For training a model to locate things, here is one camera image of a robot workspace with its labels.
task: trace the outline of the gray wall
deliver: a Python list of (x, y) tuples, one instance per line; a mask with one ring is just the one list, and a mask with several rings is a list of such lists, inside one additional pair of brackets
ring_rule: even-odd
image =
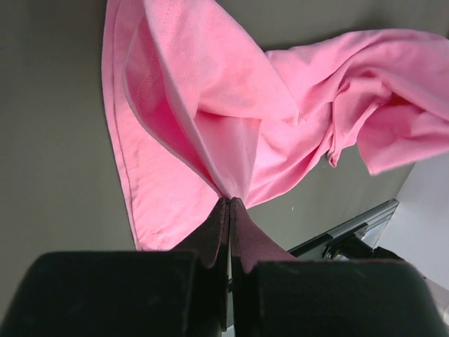
[[(263, 48), (308, 43), (361, 27), (442, 34), (449, 28), (447, 0), (221, 3)], [(0, 7), (5, 41), (0, 51), (2, 317), (38, 255), (132, 249), (133, 243), (102, 107), (105, 1), (4, 0)], [(290, 248), (394, 197), (408, 174), (403, 168), (370, 178), (355, 149), (343, 154), (340, 165), (336, 170), (319, 165), (297, 190), (252, 215)], [(280, 222), (283, 226), (273, 225)]]

